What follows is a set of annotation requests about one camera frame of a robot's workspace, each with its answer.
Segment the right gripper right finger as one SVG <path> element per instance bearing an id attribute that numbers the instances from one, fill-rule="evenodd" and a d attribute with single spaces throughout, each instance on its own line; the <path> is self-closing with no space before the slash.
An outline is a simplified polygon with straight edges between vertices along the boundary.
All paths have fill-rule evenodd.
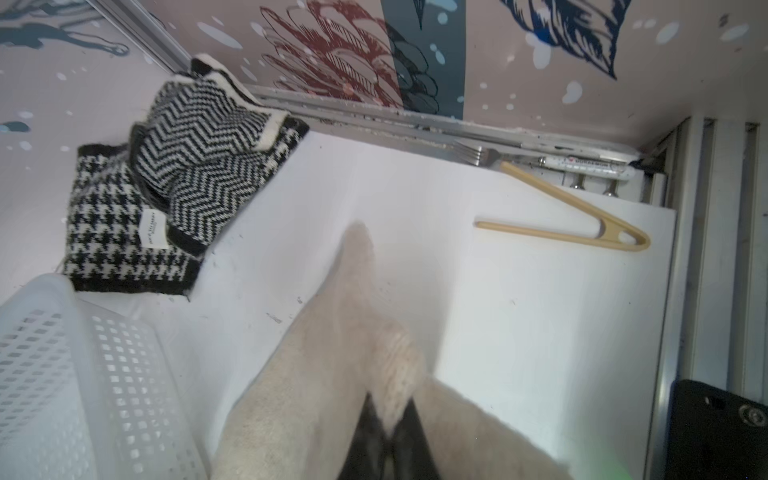
<path id="1" fill-rule="evenodd" d="M 390 445 L 396 480 L 441 478 L 413 399 L 395 426 Z"/>

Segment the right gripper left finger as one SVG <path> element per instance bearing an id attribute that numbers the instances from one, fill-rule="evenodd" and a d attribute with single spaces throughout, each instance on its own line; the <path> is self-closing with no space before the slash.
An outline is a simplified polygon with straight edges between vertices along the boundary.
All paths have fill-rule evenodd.
<path id="1" fill-rule="evenodd" d="M 366 395 L 338 480 L 388 479 L 390 445 L 372 396 Z"/>

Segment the white plastic basket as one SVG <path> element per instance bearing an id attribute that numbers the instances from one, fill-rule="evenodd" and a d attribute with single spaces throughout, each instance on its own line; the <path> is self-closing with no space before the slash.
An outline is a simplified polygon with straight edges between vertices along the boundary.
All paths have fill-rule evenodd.
<path id="1" fill-rule="evenodd" d="M 5 479 L 203 479 L 154 329 L 41 275 L 1 308 Z"/>

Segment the beige knitted scarf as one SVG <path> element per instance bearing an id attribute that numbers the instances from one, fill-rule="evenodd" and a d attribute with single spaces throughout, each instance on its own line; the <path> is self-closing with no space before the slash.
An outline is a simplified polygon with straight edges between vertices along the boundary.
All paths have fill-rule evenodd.
<path id="1" fill-rule="evenodd" d="M 377 310 L 374 280 L 368 229 L 352 224 L 317 294 L 230 412 L 214 478 L 337 479 L 367 394 L 391 429 L 426 384 L 456 392 L 427 371 L 408 331 Z"/>

